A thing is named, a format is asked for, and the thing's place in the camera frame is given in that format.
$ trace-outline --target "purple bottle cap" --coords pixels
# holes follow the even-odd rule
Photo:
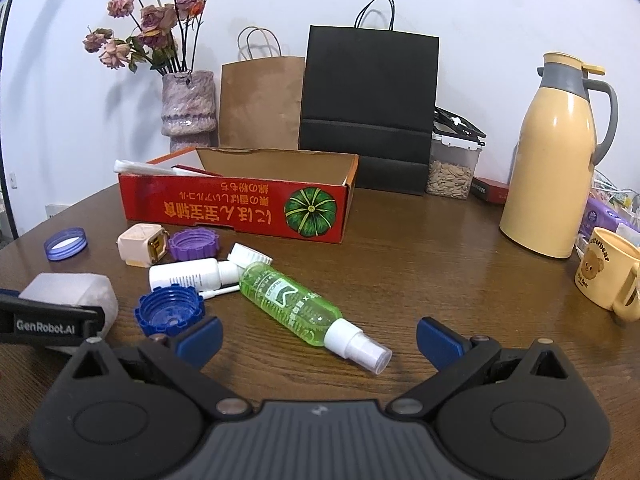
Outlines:
[[[185,229],[169,238],[169,251],[178,262],[215,258],[219,249],[218,233],[202,227]]]

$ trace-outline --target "brown paper bag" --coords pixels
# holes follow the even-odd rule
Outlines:
[[[240,36],[249,29],[246,50],[250,59],[247,59],[240,47]],[[254,59],[249,36],[257,30],[267,42],[269,57]],[[275,38],[277,56],[273,55],[265,32]],[[243,29],[238,35],[238,49],[244,61],[222,66],[220,147],[296,150],[305,58],[283,56],[275,35],[260,27]]]

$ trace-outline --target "wall outlet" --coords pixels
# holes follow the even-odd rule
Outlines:
[[[53,215],[57,215],[60,211],[64,211],[68,205],[63,204],[48,204],[44,206],[44,211],[47,214],[47,218],[51,218]]]

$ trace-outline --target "white wall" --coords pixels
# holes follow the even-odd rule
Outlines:
[[[368,1],[208,0],[196,67],[219,74],[222,63],[238,59],[237,33],[254,23],[274,30],[286,54],[304,56],[311,23],[351,25]],[[0,105],[6,172],[18,183],[10,196],[22,232],[45,219],[45,204],[71,204],[116,182],[116,158],[148,160],[168,150],[159,134],[158,74],[145,67],[136,75],[108,70],[82,49],[87,26],[113,27],[123,37],[132,31],[129,19],[107,16],[106,2],[14,1]],[[606,67],[620,100],[620,124],[600,169],[619,186],[640,189],[638,0],[396,0],[396,9],[396,30],[440,37],[437,102],[488,135],[477,174],[507,179],[540,82],[536,67],[544,52],[561,50]],[[382,23],[372,15],[368,24]],[[608,101],[595,95],[593,103],[602,138]]]

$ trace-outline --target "yellow thermos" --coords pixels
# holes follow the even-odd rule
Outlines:
[[[591,189],[593,168],[605,156],[618,125],[618,99],[599,66],[559,52],[545,54],[542,76],[520,130],[500,230],[546,256],[568,258]],[[606,92],[609,127],[598,144],[589,90]]]

